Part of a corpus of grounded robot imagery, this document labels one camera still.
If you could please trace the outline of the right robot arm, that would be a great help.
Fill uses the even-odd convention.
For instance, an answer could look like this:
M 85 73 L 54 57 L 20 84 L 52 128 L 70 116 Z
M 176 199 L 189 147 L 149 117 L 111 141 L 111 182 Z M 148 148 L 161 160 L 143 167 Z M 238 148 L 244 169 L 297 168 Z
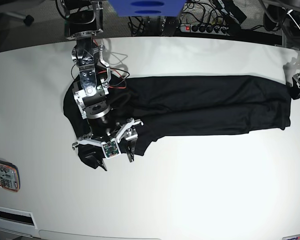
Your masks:
M 78 134 L 72 149 L 87 166 L 106 169 L 104 159 L 126 154 L 129 162 L 135 160 L 138 139 L 136 126 L 140 119 L 121 121 L 114 117 L 113 104 L 123 106 L 131 98 L 128 92 L 110 96 L 112 68 L 104 59 L 105 47 L 95 41 L 103 30 L 103 2 L 101 0 L 56 0 L 56 10 L 64 19 L 64 36 L 74 40 L 71 59 L 78 68 L 72 95 L 82 118 L 73 125 L 77 129 L 87 124 Z

